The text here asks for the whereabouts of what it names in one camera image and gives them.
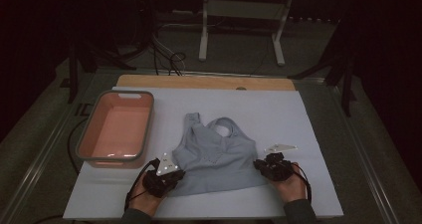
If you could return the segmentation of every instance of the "sleeve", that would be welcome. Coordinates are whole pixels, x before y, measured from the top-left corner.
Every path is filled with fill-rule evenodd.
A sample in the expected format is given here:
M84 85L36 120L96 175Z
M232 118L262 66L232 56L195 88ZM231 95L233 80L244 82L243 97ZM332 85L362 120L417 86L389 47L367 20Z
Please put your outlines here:
M146 213L133 208L127 208L120 219L120 224L148 224L151 217Z
M284 207L289 224L317 223L317 217L306 199L289 202Z

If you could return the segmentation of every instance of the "dark background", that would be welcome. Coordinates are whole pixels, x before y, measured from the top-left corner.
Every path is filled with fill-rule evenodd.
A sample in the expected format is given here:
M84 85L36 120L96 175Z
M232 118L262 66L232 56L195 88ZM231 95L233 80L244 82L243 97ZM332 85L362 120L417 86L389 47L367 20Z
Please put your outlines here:
M132 26L139 19L130 12L131 3L106 0L104 5L102 1L90 0L87 10L82 9L88 11L80 21L82 27L97 31L93 41L98 39L111 49L117 43L133 42L118 32L119 27ZM0 0L0 140L55 78L56 66L68 57L63 11L81 4L84 0ZM201 10L202 0L153 0L152 7L163 13L173 9L195 13ZM323 56L332 56L343 46L353 48L354 74L361 78L420 189L421 8L421 0L294 0L290 13L298 22L311 18L338 23ZM89 19L90 9L100 11L95 19ZM128 19L120 17L121 23L111 24L106 15L115 14L113 10L125 11Z

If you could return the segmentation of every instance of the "person's left hand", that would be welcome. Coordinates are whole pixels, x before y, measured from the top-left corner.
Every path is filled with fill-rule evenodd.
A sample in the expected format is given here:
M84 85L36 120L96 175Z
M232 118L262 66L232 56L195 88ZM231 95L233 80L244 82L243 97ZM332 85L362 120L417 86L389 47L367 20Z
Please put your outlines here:
M135 188L132 191L131 197L134 197L142 192L143 194L131 199L129 202L129 208L137 209L152 217L154 216L159 204L165 197L158 198L146 191L142 185L142 181L145 175L146 173L143 173L142 176L140 176Z

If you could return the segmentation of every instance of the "gray tank top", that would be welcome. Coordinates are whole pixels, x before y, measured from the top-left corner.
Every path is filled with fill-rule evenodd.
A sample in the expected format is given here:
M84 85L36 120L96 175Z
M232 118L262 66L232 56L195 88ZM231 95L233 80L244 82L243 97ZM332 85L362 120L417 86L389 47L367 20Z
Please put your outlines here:
M227 135L215 128L224 126ZM254 168L257 159L255 141L243 133L227 117L220 117L204 126L199 113L188 113L184 134L173 150L173 161L186 172L169 196L185 196L228 191L267 184Z

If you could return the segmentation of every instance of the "human hand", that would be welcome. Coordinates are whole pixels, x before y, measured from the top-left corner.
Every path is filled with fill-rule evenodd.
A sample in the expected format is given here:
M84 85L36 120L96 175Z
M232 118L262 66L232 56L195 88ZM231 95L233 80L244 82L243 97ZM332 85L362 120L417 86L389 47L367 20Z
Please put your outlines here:
M299 165L296 162L292 163L292 168L294 172L300 173ZM279 191L284 203L307 198L305 183L295 174L286 181L276 182L270 180L270 182Z
M146 173L143 173L140 176L136 186L132 191L129 208L137 209L152 217L154 216L159 204L164 199L164 197L155 197L146 191L142 185L142 181L145 175Z

